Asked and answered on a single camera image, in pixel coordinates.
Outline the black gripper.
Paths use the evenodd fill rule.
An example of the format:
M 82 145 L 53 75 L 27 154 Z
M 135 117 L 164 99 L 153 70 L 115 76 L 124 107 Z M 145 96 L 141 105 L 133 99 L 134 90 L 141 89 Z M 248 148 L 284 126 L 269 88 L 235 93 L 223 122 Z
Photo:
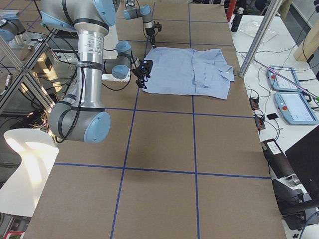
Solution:
M 132 66 L 132 72 L 137 77 L 136 85 L 138 88 L 146 89 L 145 80 L 150 78 L 150 73 L 153 67 L 152 60 L 139 60 L 137 59 Z
M 161 32 L 161 29 L 162 29 L 162 25 L 159 22 L 150 21 L 145 23 L 146 34 L 150 39 L 150 44 L 152 48 L 156 48 L 156 40 L 155 40 L 156 30 L 158 32 Z

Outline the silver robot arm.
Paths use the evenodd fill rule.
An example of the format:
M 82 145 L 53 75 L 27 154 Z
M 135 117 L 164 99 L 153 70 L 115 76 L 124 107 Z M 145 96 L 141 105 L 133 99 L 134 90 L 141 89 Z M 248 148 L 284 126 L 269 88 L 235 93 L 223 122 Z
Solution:
M 104 39 L 116 22 L 111 0 L 45 0 L 41 16 L 47 26 L 78 35 L 77 81 L 52 108 L 49 127 L 60 143 L 99 143 L 111 125 L 110 115 L 101 102 L 103 74 L 124 79 L 132 72 L 137 86 L 144 88 L 153 62 L 139 59 L 126 41 L 117 43 L 115 59 L 104 59 Z
M 162 25 L 153 20 L 151 7 L 147 4 L 136 6 L 135 0 L 125 1 L 125 10 L 123 11 L 126 20 L 141 18 L 143 21 L 143 33 L 150 42 L 152 48 L 156 48 L 156 36 L 162 30 Z

